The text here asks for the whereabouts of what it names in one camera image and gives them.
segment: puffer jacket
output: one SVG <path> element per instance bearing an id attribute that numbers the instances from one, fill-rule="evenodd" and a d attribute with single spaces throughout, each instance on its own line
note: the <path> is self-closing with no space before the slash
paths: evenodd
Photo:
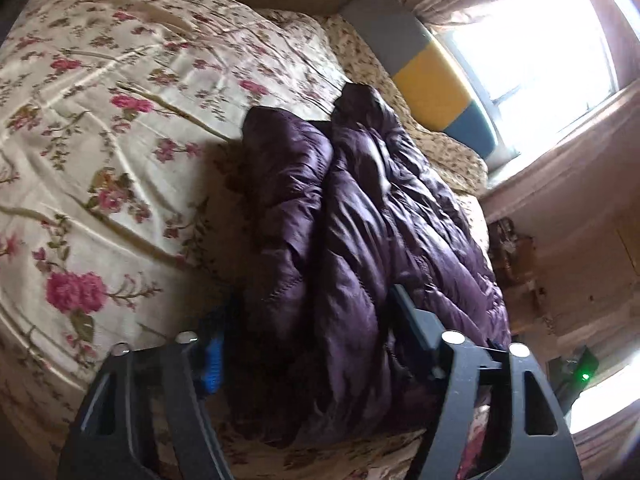
<path id="1" fill-rule="evenodd" d="M 236 429 L 308 446 L 428 427 L 442 393 L 404 364 L 390 286 L 477 345 L 510 342 L 452 191 L 369 86 L 345 85 L 330 121 L 255 107 L 242 131 L 256 254 L 225 348 Z"/>

